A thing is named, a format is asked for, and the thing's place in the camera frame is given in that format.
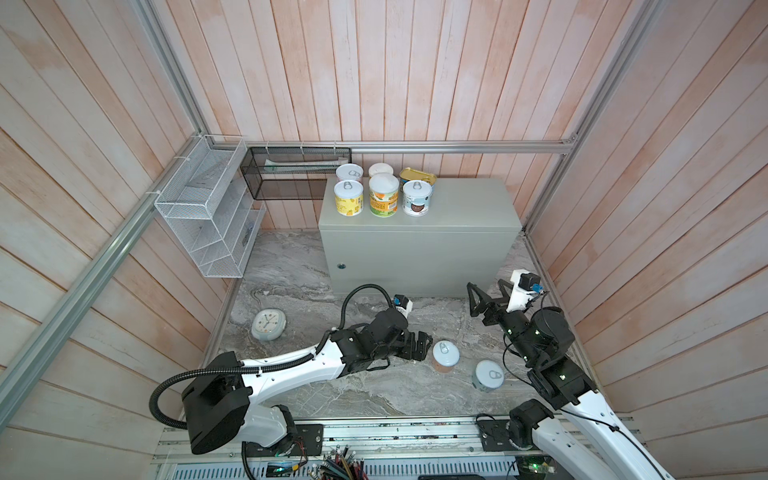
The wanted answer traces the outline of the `teal label pull-tab can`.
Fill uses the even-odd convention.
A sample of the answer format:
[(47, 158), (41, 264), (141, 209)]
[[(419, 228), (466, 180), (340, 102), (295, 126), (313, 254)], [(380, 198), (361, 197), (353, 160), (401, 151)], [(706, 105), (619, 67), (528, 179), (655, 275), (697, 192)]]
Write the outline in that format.
[(480, 360), (473, 371), (472, 384), (482, 392), (500, 388), (505, 381), (504, 369), (492, 360)]

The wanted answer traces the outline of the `brown label pull-tab can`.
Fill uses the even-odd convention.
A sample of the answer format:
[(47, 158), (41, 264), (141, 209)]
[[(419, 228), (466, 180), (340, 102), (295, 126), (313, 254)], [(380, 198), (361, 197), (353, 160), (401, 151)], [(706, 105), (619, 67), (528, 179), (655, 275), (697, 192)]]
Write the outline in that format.
[(432, 366), (438, 373), (451, 372), (460, 361), (458, 347), (448, 340), (440, 340), (431, 350)]

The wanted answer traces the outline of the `yellow label white-lid can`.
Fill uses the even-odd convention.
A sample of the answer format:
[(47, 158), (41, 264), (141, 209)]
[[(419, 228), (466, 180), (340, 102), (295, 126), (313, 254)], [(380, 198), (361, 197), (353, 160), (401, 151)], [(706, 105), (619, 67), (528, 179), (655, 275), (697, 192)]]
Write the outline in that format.
[(362, 212), (364, 187), (359, 181), (339, 181), (333, 191), (336, 210), (340, 215), (354, 217)]

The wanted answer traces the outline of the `blue label pull-tab can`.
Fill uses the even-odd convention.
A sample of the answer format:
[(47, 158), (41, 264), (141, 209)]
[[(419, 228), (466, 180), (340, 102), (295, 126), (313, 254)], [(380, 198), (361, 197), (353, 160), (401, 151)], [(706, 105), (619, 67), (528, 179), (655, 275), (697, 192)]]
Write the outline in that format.
[(423, 180), (411, 180), (403, 185), (403, 210), (409, 216), (427, 214), (433, 195), (433, 187)]

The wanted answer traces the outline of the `pink label white can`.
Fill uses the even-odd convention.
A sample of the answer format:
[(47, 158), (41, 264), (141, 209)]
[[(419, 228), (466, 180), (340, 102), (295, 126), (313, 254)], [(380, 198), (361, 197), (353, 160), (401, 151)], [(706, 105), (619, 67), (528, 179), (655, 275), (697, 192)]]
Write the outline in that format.
[(335, 170), (338, 181), (360, 181), (364, 176), (364, 169), (355, 163), (345, 163)]

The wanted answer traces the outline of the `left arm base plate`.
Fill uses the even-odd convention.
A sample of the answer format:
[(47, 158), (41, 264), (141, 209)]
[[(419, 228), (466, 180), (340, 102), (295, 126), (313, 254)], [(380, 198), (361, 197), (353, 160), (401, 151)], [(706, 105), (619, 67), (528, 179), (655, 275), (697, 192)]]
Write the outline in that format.
[(299, 424), (288, 436), (275, 446), (262, 447), (253, 442), (245, 442), (247, 457), (304, 457), (319, 456), (323, 447), (324, 426), (320, 423)]

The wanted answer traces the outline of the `yellow oval sardine tin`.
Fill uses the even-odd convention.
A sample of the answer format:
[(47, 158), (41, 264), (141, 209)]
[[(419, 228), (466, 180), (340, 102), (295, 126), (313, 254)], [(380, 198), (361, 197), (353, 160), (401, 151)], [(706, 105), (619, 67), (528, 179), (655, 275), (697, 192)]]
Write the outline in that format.
[(416, 170), (411, 167), (404, 168), (400, 172), (399, 177), (403, 183), (419, 180), (434, 186), (437, 181), (437, 176), (435, 174)]

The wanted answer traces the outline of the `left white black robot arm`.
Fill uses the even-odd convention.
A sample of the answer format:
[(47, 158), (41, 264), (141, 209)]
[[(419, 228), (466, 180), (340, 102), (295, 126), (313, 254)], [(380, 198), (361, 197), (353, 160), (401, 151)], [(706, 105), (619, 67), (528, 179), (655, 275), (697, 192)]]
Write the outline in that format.
[(367, 324), (333, 329), (312, 347), (259, 360), (221, 354), (194, 376), (182, 394), (191, 452), (202, 455), (237, 440), (274, 447), (293, 434), (293, 417), (276, 396), (315, 382), (371, 372), (391, 357), (423, 361), (433, 344), (409, 329), (396, 308)]

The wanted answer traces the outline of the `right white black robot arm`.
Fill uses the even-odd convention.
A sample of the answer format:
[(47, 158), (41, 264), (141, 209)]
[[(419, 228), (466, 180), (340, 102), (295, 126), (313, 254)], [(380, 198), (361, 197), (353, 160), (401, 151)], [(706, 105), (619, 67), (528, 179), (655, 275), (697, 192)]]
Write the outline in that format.
[(537, 392), (513, 408), (506, 426), (510, 443), (538, 449), (575, 479), (668, 479), (652, 456), (608, 405), (592, 378), (567, 354), (575, 335), (558, 307), (526, 312), (544, 296), (530, 272), (515, 284), (499, 281), (493, 298), (469, 283), (469, 311), (486, 326), (501, 327), (523, 360)]

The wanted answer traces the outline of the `yellow can plain lid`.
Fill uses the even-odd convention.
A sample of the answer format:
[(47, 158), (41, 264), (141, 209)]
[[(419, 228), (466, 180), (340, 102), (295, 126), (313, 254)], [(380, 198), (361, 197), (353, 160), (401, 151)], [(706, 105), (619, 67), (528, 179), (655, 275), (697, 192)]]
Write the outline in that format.
[(368, 169), (368, 175), (370, 177), (376, 176), (376, 175), (393, 175), (394, 169), (391, 165), (379, 162), (371, 165)]

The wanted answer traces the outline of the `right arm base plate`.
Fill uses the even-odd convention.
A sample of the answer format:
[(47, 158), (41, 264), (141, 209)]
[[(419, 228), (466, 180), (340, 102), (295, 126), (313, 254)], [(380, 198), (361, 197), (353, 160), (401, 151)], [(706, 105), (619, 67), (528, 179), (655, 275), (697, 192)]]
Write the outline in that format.
[(529, 451), (535, 447), (532, 429), (518, 420), (480, 419), (476, 426), (486, 452)]

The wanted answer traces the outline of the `orange can plain lid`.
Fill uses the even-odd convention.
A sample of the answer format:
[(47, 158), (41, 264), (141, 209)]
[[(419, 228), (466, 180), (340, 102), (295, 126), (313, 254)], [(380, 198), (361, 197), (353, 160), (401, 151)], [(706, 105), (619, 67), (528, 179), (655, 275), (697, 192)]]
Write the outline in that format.
[(373, 215), (388, 218), (397, 212), (400, 182), (393, 174), (377, 174), (369, 180), (369, 206)]

